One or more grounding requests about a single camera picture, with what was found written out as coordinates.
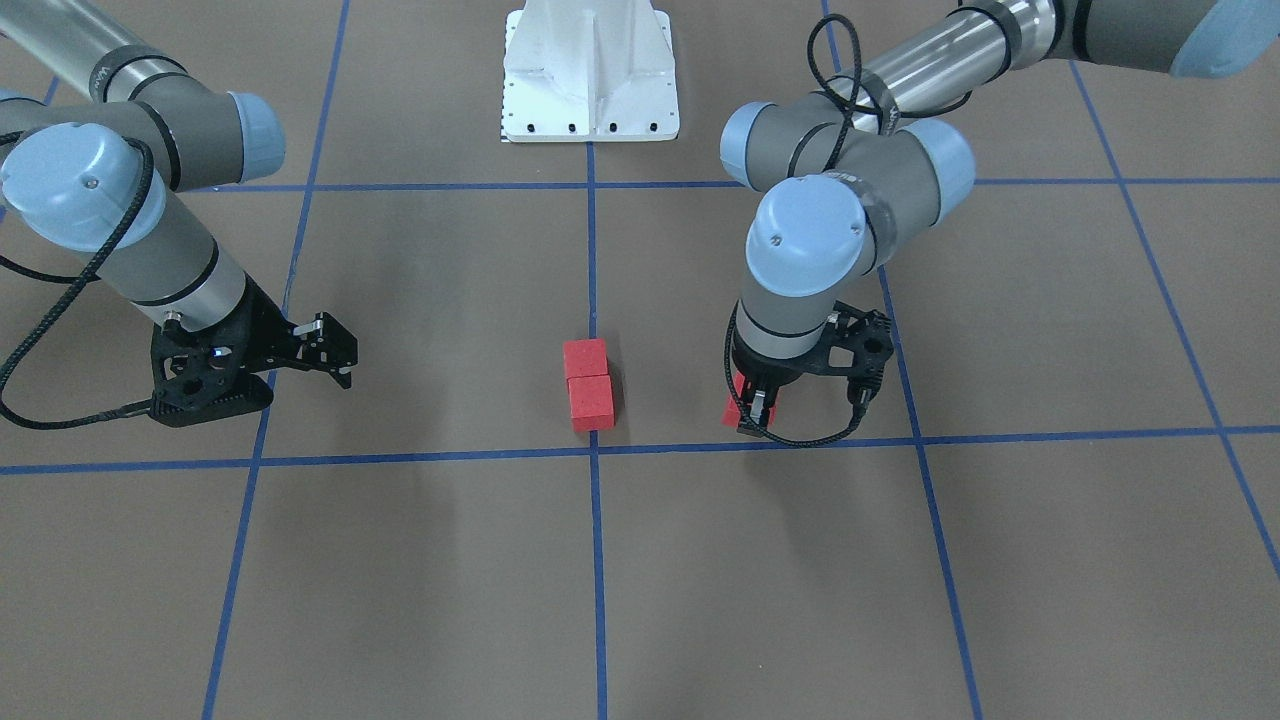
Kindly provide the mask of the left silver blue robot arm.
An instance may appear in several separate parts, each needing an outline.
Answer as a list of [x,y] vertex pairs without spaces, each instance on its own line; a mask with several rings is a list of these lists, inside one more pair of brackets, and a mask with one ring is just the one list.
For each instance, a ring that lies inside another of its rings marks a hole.
[[762,192],[724,337],[727,421],[771,438],[780,391],[842,377],[859,428],[893,354],[892,323],[840,301],[849,282],[938,225],[977,178],[970,145],[943,117],[975,88],[1044,59],[1233,76],[1277,37],[1275,1],[960,1],[940,23],[872,61],[852,22],[823,17],[806,41],[844,27],[850,56],[796,102],[749,102],[719,141],[726,172]]

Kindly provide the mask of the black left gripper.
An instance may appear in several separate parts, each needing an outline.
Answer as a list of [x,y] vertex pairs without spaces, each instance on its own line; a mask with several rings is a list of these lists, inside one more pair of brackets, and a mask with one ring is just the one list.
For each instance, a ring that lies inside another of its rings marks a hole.
[[893,355],[893,323],[879,310],[837,301],[812,332],[783,337],[759,327],[736,306],[730,356],[744,380],[736,380],[736,432],[764,436],[774,418],[780,389],[801,375],[847,380],[847,400],[868,404],[881,391]]

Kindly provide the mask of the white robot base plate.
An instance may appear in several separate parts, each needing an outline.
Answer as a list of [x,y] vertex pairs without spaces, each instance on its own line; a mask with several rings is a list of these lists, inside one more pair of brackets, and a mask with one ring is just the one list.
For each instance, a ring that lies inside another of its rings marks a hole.
[[649,1],[526,1],[504,28],[502,141],[678,137],[668,13]]

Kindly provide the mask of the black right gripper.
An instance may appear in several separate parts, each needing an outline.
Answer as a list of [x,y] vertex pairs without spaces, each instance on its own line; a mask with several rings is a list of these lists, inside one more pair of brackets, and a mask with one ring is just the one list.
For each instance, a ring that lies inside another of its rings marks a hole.
[[170,428],[259,413],[274,398],[260,372],[291,360],[324,372],[342,389],[353,386],[358,340],[332,314],[288,322],[252,279],[221,322],[204,331],[154,331],[154,393],[148,416]]

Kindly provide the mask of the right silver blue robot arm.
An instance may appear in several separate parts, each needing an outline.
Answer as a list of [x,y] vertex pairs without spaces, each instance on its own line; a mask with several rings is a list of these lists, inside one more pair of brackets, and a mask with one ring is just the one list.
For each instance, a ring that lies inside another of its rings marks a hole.
[[76,85],[84,105],[3,94],[3,204],[84,263],[3,363],[20,363],[93,282],[154,325],[148,398],[26,429],[68,430],[148,416],[192,427],[269,407],[264,373],[321,372],[352,386],[358,342],[333,315],[287,319],[180,193],[276,173],[285,136],[260,96],[215,92],[91,1],[5,1],[3,33]]

